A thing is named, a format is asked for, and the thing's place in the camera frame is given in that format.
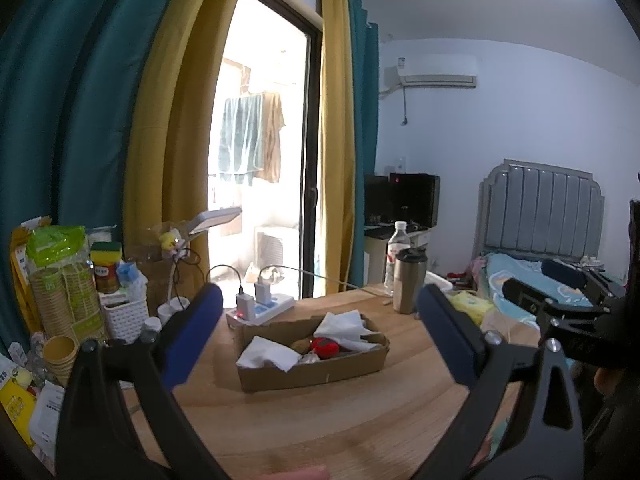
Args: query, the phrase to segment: gray headboard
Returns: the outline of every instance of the gray headboard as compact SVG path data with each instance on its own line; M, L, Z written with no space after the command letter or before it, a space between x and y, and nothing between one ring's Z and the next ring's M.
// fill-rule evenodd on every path
M480 190L475 254L580 260L597 256L604 197L591 173L505 160Z

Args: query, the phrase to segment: teal curtain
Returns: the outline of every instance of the teal curtain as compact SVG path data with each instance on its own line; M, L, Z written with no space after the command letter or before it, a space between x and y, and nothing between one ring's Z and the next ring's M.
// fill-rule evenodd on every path
M373 174L378 145L378 25L367 23L361 0L349 0L355 132L355 216L349 282L364 283L364 176Z
M6 249L12 229L49 214L122 224L137 81L167 3L25 0L0 38L0 350L28 348Z

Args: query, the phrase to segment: bed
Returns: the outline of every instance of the bed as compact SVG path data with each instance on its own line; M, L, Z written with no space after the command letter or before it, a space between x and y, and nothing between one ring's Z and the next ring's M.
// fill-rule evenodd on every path
M604 197L591 173L505 160L481 184L472 264L478 294L532 326L535 317L502 296L509 278L559 303L589 306L579 290L542 275L540 262L598 256L603 214Z

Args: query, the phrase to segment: computer monitor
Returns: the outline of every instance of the computer monitor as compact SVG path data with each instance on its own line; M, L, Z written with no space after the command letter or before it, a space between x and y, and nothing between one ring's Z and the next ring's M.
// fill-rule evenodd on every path
M389 179L386 176L364 176L364 218L366 225L393 222Z
M391 173L394 220L429 229L438 223L440 177L427 173Z

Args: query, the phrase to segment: human hand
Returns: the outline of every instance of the human hand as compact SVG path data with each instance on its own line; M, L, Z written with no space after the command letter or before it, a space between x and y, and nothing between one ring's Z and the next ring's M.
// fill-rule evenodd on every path
M625 370L608 370L606 368L598 368L593 378L593 386L598 393L604 396L610 396L616 391L616 386L625 374Z
M286 473L262 475L256 480L329 480L329 478L329 471L325 466L315 466Z

